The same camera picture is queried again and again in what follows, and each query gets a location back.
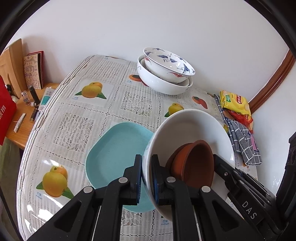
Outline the brown wooden door frame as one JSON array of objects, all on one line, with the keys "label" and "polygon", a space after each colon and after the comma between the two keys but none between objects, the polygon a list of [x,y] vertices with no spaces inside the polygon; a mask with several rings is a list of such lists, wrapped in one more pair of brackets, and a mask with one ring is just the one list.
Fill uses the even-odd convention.
[{"label": "brown wooden door frame", "polygon": [[267,84],[264,85],[264,87],[262,87],[262,89],[249,102],[251,113],[254,113],[256,110],[258,110],[269,99],[269,97],[271,97],[271,95],[277,90],[277,88],[288,76],[294,64],[295,57],[293,56],[292,52],[288,50],[279,68],[269,79]]}]

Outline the wooden side table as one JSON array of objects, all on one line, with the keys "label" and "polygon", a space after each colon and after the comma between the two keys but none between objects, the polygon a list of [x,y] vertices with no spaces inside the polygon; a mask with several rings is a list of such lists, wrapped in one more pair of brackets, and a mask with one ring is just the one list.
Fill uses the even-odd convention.
[{"label": "wooden side table", "polygon": [[[21,98],[16,103],[15,115],[6,132],[6,137],[22,150],[25,149],[29,135],[34,126],[34,122],[30,121],[30,117],[33,113],[33,110],[34,110],[34,107],[30,105],[26,105],[25,102],[23,101],[23,97],[21,96]],[[26,115],[23,118],[23,121],[20,124],[18,131],[14,132],[15,126],[23,113],[25,113]]]}]

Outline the black lipstick tube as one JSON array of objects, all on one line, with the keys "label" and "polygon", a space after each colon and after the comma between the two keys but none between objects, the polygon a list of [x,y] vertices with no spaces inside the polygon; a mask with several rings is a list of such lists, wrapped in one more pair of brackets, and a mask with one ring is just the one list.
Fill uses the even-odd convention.
[{"label": "black lipstick tube", "polygon": [[32,112],[32,115],[30,117],[31,122],[35,121],[38,111],[39,111],[39,106],[37,105],[37,106],[35,106],[35,108]]}]

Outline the red paper bag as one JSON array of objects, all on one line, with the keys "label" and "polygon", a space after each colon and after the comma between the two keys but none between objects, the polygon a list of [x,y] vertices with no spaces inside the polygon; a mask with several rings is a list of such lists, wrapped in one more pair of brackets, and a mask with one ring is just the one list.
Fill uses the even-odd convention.
[{"label": "red paper bag", "polygon": [[0,145],[4,143],[6,133],[16,112],[16,103],[12,100],[3,78],[0,76]]}]

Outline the patterned book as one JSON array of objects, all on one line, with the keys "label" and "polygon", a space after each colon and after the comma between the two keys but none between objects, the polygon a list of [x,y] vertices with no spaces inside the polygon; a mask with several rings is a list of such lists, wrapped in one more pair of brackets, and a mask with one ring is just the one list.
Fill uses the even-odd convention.
[{"label": "patterned book", "polygon": [[27,87],[31,85],[34,89],[44,87],[44,51],[27,54],[23,58],[23,70]]}]

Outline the red chips bag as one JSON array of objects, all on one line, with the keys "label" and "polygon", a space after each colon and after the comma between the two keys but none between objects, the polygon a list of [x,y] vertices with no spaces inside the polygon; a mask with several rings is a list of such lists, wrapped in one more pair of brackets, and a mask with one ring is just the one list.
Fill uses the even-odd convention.
[{"label": "red chips bag", "polygon": [[228,113],[242,125],[246,126],[248,130],[253,133],[253,118],[248,114],[239,114],[232,110],[227,110]]}]

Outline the small glass vial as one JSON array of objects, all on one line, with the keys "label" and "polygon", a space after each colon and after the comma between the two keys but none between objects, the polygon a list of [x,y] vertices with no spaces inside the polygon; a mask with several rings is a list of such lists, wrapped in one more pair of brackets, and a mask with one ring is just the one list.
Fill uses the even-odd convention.
[{"label": "small glass vial", "polygon": [[26,105],[30,105],[31,104],[31,101],[30,101],[30,98],[27,94],[27,92],[24,90],[22,93],[21,93],[22,97],[23,97],[23,101]]}]

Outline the teal square plate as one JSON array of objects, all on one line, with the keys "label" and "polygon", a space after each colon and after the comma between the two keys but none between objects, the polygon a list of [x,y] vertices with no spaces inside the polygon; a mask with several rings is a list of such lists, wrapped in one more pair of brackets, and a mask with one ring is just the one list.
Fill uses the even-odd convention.
[{"label": "teal square plate", "polygon": [[152,136],[152,131],[132,122],[111,127],[86,157],[85,171],[90,184],[97,189],[122,177],[125,169],[134,165],[135,156],[144,154]]}]

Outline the white pen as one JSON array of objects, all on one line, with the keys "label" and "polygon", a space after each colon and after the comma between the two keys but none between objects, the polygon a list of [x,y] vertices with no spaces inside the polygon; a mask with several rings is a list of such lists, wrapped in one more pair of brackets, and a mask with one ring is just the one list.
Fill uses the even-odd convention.
[{"label": "white pen", "polygon": [[18,132],[18,129],[19,129],[20,125],[22,124],[23,119],[25,118],[25,116],[26,116],[26,113],[22,113],[22,115],[20,116],[20,118],[19,118],[18,121],[16,122],[16,125],[15,125],[15,128],[14,128],[14,132],[15,132],[15,133]]}]

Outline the dark small bottle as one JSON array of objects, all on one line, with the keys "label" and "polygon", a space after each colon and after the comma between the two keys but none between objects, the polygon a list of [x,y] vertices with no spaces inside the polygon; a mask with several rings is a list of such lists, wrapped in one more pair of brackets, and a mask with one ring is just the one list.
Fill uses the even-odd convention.
[{"label": "dark small bottle", "polygon": [[40,104],[39,97],[36,93],[36,90],[34,89],[34,87],[32,85],[29,86],[29,91],[30,91],[31,96],[34,99],[34,102],[36,103],[36,105],[39,105]]}]

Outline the white ornamented bowl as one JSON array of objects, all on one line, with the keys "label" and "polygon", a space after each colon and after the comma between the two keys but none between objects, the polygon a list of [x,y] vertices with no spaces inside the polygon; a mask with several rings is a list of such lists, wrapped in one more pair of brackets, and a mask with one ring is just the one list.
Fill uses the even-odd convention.
[{"label": "white ornamented bowl", "polygon": [[137,59],[137,72],[144,84],[156,92],[166,95],[179,95],[186,92],[192,87],[193,81],[187,78],[180,84],[167,82],[149,72],[144,63],[144,55],[140,55]]}]

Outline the brown clay bowl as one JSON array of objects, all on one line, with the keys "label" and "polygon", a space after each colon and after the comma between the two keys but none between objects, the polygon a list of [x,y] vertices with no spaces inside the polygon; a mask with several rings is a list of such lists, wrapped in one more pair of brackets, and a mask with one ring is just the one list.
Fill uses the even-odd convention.
[{"label": "brown clay bowl", "polygon": [[186,162],[182,181],[191,187],[211,186],[214,177],[214,157],[210,146],[204,140],[192,143]]},{"label": "brown clay bowl", "polygon": [[186,143],[178,147],[169,157],[166,168],[169,169],[171,175],[177,179],[182,180],[182,173],[184,172],[184,164],[188,156],[192,143]]}]

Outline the teal white box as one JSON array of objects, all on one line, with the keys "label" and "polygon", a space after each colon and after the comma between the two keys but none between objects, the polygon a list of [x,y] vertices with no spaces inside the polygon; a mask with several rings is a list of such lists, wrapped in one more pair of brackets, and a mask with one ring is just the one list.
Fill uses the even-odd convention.
[{"label": "teal white box", "polygon": [[47,102],[49,101],[51,96],[53,95],[54,91],[55,91],[55,89],[53,89],[51,87],[47,87],[45,89],[45,92],[43,94],[43,97],[42,97],[41,102],[40,102],[39,107],[38,107],[38,111],[43,110],[43,108],[45,107],[45,105],[47,104]]}]

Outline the blue bird patterned bowl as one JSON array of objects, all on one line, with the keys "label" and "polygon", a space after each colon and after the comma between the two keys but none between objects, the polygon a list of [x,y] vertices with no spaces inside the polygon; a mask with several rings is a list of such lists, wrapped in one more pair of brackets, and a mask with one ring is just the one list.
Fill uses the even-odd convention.
[{"label": "blue bird patterned bowl", "polygon": [[143,53],[148,71],[167,82],[179,84],[196,73],[188,61],[170,51],[146,47]]}]

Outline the yellow chips bag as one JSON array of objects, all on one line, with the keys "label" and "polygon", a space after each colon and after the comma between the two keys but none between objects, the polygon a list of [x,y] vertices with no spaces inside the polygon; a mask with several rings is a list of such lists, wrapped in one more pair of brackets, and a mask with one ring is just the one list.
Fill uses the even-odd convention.
[{"label": "yellow chips bag", "polygon": [[222,90],[220,91],[220,103],[222,108],[232,110],[239,114],[251,115],[248,101],[243,96]]}]

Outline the wooden chair back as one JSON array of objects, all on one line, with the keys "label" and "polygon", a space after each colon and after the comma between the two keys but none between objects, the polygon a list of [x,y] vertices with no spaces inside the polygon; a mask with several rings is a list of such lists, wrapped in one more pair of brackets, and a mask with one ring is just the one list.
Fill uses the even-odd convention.
[{"label": "wooden chair back", "polygon": [[23,70],[22,39],[10,44],[1,54],[1,77],[11,86],[12,95],[21,98],[27,89]]}]

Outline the large white bowl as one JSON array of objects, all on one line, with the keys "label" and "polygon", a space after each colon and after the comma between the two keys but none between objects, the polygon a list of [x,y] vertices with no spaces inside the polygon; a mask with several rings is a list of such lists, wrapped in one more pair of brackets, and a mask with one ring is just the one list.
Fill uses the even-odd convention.
[{"label": "large white bowl", "polygon": [[154,199],[152,156],[166,167],[171,176],[188,186],[209,186],[223,200],[228,189],[214,172],[214,155],[231,167],[235,166],[234,151],[222,125],[210,114],[197,109],[185,109],[169,116],[155,131],[147,144],[142,161],[144,185],[152,204],[166,219],[172,220],[171,207],[160,206]]}]

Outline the fruit print tablecloth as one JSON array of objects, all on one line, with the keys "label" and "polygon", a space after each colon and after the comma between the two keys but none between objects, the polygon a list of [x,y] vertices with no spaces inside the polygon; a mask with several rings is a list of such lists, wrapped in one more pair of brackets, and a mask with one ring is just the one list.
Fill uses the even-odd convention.
[{"label": "fruit print tablecloth", "polygon": [[[110,127],[131,121],[154,132],[175,104],[203,110],[222,121],[215,99],[194,83],[182,94],[166,95],[142,82],[136,62],[102,55],[80,62],[55,89],[26,143],[16,190],[22,237],[29,238],[71,194],[88,185],[86,156]],[[51,197],[39,188],[53,166],[67,171],[66,196]]]}]

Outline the grey checked cloth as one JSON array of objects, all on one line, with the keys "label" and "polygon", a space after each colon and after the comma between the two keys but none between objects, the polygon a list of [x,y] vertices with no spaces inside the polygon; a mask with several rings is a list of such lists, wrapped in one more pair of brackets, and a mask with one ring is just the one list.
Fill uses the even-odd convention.
[{"label": "grey checked cloth", "polygon": [[215,101],[219,108],[222,119],[227,126],[227,134],[230,138],[233,150],[241,154],[246,166],[258,166],[262,164],[259,150],[257,149],[255,139],[250,130],[236,120],[227,118],[222,111],[220,98],[214,94]]}]

